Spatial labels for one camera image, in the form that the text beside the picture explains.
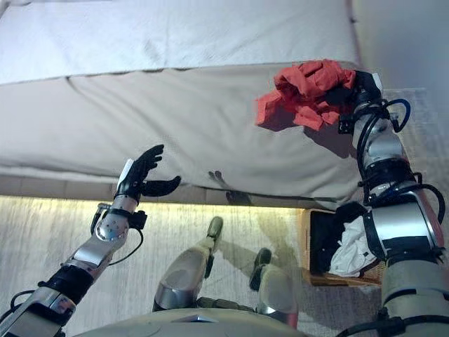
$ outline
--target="robot forearm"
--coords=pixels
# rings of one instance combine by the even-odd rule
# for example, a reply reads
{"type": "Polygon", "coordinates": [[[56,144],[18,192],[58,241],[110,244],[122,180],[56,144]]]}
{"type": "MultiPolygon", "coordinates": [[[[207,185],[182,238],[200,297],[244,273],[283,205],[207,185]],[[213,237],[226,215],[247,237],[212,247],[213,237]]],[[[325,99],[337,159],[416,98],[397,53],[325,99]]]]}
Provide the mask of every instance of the robot forearm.
{"type": "Polygon", "coordinates": [[[158,156],[162,149],[161,145],[153,147],[138,160],[128,161],[119,179],[114,202],[106,207],[105,217],[95,221],[91,238],[47,282],[39,282],[39,288],[0,325],[1,337],[58,335],[76,305],[110,264],[114,253],[125,244],[130,224],[143,228],[145,213],[135,213],[140,195],[165,195],[179,185],[180,177],[168,182],[143,182],[149,170],[161,160],[158,156]]]}

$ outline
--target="white bedsheet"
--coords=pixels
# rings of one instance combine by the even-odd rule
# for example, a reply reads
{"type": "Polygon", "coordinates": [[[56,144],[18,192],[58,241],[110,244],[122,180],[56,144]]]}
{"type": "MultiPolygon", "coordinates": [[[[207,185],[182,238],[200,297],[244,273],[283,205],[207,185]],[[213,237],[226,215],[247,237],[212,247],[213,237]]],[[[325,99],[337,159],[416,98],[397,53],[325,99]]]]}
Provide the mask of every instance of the white bedsheet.
{"type": "Polygon", "coordinates": [[[0,18],[0,84],[319,58],[358,63],[345,0],[50,2],[0,18]]]}

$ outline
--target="white wall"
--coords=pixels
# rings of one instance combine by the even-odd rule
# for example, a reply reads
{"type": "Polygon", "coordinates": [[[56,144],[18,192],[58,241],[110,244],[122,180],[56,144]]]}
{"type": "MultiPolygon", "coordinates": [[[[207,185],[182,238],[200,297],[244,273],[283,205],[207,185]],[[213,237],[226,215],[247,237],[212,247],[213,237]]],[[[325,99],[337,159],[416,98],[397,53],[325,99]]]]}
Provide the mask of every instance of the white wall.
{"type": "Polygon", "coordinates": [[[353,0],[362,62],[385,88],[427,88],[449,122],[449,1],[353,0]]]}

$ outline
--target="red cloth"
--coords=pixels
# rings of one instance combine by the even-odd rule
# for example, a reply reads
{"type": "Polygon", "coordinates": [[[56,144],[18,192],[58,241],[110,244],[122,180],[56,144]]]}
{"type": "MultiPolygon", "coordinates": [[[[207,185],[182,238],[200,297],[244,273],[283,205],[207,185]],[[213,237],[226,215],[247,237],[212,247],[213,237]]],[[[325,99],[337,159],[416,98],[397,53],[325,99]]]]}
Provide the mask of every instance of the red cloth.
{"type": "Polygon", "coordinates": [[[332,60],[309,61],[282,69],[274,77],[276,90],[257,99],[256,125],[273,131],[304,125],[315,131],[334,124],[342,108],[324,100],[337,86],[351,89],[356,72],[332,60]]]}

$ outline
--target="bed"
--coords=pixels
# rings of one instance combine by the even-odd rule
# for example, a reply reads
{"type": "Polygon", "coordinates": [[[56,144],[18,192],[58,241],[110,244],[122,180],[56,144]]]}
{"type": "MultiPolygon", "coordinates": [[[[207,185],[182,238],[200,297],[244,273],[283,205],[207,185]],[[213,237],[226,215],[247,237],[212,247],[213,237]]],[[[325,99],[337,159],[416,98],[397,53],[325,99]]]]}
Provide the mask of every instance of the bed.
{"type": "Polygon", "coordinates": [[[11,4],[0,17],[0,193],[106,199],[125,160],[163,143],[161,201],[335,208],[357,191],[350,138],[255,126],[292,62],[357,67],[346,1],[11,4]]]}

